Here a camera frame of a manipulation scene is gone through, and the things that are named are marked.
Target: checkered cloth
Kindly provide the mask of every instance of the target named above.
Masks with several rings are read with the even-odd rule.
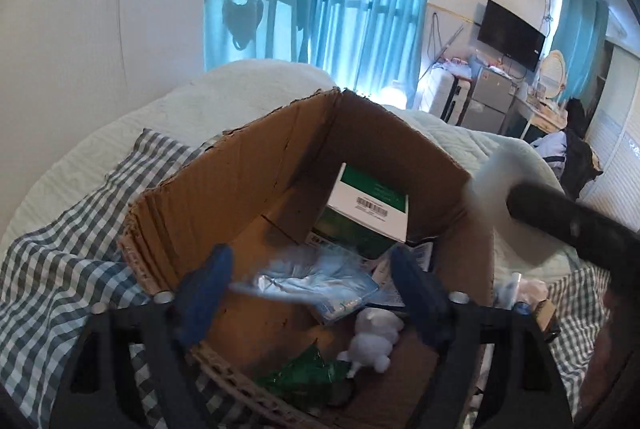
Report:
[[[549,285],[549,299],[556,305],[561,330],[549,346],[573,415],[578,411],[580,387],[596,337],[609,316],[604,308],[608,285],[609,272],[584,262],[580,270]]]
[[[145,130],[102,187],[8,249],[0,269],[0,383],[35,426],[48,426],[66,358],[91,304],[124,308],[148,300],[116,245],[128,205],[201,152]],[[132,363],[150,427],[165,427],[143,346],[132,347]],[[217,423],[269,424],[191,366]]]

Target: gray refrigerator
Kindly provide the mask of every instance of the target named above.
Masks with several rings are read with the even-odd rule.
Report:
[[[476,132],[500,132],[513,101],[510,91],[510,79],[488,68],[481,68],[460,126]]]

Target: stuffed animal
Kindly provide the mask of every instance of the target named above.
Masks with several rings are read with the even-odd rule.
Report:
[[[391,364],[389,354],[403,327],[402,320],[388,310],[365,308],[360,312],[356,317],[356,335],[349,349],[338,354],[339,361],[351,362],[347,377],[352,379],[363,366],[384,373]]]

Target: television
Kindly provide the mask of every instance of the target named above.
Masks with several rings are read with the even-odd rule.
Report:
[[[488,0],[478,41],[535,71],[545,43],[545,35],[513,12]]]

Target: white desk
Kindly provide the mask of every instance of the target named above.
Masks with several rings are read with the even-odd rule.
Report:
[[[547,115],[539,111],[533,104],[518,98],[518,96],[513,99],[513,104],[511,105],[527,120],[527,125],[520,138],[524,138],[531,124],[545,133],[556,133],[566,128],[566,118],[559,114]]]

